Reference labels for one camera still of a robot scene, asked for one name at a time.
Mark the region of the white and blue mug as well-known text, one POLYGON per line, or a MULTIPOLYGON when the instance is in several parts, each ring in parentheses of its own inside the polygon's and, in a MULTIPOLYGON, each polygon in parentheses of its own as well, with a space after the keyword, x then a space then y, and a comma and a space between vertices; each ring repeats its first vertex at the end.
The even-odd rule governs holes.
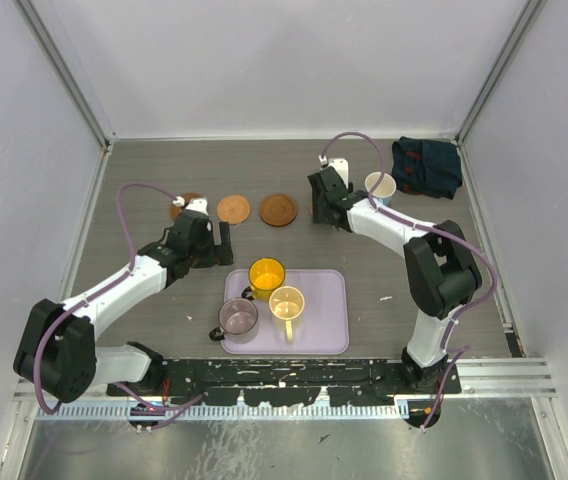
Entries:
POLYGON ((371 172, 365 178, 365 189, 384 206, 389 206, 397 190, 395 180, 388 173, 371 172))

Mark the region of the purple transparent mug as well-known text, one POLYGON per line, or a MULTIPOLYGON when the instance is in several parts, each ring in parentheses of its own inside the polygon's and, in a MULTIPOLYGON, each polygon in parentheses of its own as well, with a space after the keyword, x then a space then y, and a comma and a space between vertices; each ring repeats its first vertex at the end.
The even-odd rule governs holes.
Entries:
POLYGON ((211 341, 223 340, 232 343, 248 343, 259 330, 258 310, 255 304, 245 298, 226 301, 218 312, 218 324, 208 336, 211 341))

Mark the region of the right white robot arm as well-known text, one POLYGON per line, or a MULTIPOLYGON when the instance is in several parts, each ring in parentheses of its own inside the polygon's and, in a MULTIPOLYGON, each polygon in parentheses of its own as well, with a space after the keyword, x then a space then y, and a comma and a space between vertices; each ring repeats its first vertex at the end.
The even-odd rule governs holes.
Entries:
POLYGON ((453 315, 471 302, 482 276, 459 225, 421 223, 355 191, 335 167, 308 176, 316 224, 368 237, 399 254, 417 307, 411 339, 401 354, 408 390, 423 394, 445 369, 453 315))

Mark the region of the yellow transparent mug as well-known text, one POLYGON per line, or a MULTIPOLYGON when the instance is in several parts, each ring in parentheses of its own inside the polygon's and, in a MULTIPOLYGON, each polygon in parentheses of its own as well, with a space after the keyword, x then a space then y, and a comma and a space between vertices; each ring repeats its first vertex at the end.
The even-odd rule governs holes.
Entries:
POLYGON ((267 302, 271 294, 284 284, 285 277, 286 271, 280 261, 270 257, 260 258, 248 270, 249 286, 242 291, 241 297, 267 302))

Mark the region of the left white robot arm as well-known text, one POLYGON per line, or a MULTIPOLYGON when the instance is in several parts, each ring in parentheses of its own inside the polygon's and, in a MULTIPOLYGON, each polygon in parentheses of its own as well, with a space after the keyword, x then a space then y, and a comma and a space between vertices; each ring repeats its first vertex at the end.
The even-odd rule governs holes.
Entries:
POLYGON ((136 251, 134 262, 93 288, 60 303, 43 299, 29 314, 13 370, 61 403, 94 385, 123 383, 152 396, 167 376, 161 354, 138 343, 99 347, 98 338, 146 298, 190 270, 233 262, 230 226, 183 211, 163 237, 136 251))

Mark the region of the small woven rattan coaster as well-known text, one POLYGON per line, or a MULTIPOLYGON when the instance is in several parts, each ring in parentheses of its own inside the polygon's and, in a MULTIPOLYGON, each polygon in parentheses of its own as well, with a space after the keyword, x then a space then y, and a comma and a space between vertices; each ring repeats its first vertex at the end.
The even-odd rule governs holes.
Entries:
POLYGON ((216 211, 220 221, 237 225, 250 216, 251 205, 244 196, 230 195, 218 203, 216 211))

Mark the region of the cream mug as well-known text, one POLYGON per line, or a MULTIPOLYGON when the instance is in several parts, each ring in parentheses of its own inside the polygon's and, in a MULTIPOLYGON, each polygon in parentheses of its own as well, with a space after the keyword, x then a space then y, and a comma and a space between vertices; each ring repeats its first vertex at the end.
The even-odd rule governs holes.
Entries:
POLYGON ((295 328, 301 323, 306 307, 302 292, 293 286, 281 286, 268 301, 272 323, 281 330, 288 343, 294 341, 295 328))

